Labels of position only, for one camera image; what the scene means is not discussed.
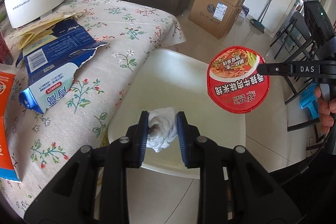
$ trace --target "human hand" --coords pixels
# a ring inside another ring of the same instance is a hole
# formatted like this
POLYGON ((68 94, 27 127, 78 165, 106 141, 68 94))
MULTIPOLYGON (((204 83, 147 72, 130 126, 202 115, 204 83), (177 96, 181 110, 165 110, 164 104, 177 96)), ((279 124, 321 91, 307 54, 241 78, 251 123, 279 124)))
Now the human hand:
POLYGON ((330 113, 336 113, 336 99, 331 100, 329 103, 323 100, 319 86, 316 86, 315 88, 315 96, 317 98, 317 106, 319 109, 321 132, 327 135, 334 124, 334 119, 330 113))

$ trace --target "toothpaste box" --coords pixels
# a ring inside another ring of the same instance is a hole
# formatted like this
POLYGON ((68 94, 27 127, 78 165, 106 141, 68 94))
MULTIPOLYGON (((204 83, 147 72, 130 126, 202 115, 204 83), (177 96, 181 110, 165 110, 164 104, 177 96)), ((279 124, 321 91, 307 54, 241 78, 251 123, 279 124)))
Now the toothpaste box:
POLYGON ((74 19, 58 22, 48 34, 21 52, 16 65, 24 59, 28 71, 28 88, 19 101, 28 109, 44 114, 70 89, 75 71, 90 60, 98 47, 74 19))

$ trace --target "floral tablecloth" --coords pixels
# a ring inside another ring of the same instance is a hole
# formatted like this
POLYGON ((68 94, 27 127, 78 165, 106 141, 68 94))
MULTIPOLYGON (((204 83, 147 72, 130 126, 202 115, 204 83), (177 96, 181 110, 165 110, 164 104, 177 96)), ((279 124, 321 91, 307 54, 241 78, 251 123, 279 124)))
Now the floral tablecloth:
MULTIPOLYGON (((27 87, 26 68, 16 75, 5 128, 22 183, 0 179, 0 191, 22 217, 82 145, 96 148, 101 144, 112 115, 151 51, 185 40, 176 18, 154 8, 120 0, 65 0, 54 9, 54 13, 69 11, 78 13, 78 23, 93 38, 110 44, 99 48, 92 60, 77 70, 69 92, 44 115, 19 103, 18 94, 27 87)), ((16 60, 18 30, 11 28, 8 18, 0 27, 16 60)))

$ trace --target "red round lid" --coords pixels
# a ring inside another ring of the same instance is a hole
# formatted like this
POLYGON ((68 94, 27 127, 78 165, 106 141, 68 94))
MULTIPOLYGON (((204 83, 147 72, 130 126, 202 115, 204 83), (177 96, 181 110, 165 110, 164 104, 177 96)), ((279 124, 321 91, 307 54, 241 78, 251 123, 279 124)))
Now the red round lid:
POLYGON ((265 63, 255 51, 232 46, 220 52, 207 73, 208 95, 221 108, 232 113, 248 113, 266 98, 269 76, 257 73, 265 63))

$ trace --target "black cable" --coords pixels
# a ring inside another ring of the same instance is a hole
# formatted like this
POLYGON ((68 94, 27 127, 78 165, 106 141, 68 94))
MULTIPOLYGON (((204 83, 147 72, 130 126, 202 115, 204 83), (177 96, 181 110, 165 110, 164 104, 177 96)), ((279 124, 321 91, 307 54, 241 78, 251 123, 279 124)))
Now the black cable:
POLYGON ((317 155, 320 153, 320 151, 322 150, 322 148, 325 147, 326 142, 328 141, 329 137, 331 136, 331 132, 334 130, 335 122, 336 122, 336 119, 334 119, 334 125, 330 128, 330 131, 329 131, 328 135, 326 136, 326 138, 324 139, 322 145, 316 151, 316 153, 312 157, 310 157, 309 160, 306 160, 306 162, 303 163, 292 176, 290 176, 285 181, 279 183, 280 186, 283 186, 284 184, 290 182, 292 179, 296 178, 298 175, 301 175, 303 172, 305 172, 308 169, 308 167, 311 164, 311 162, 317 157, 317 155))

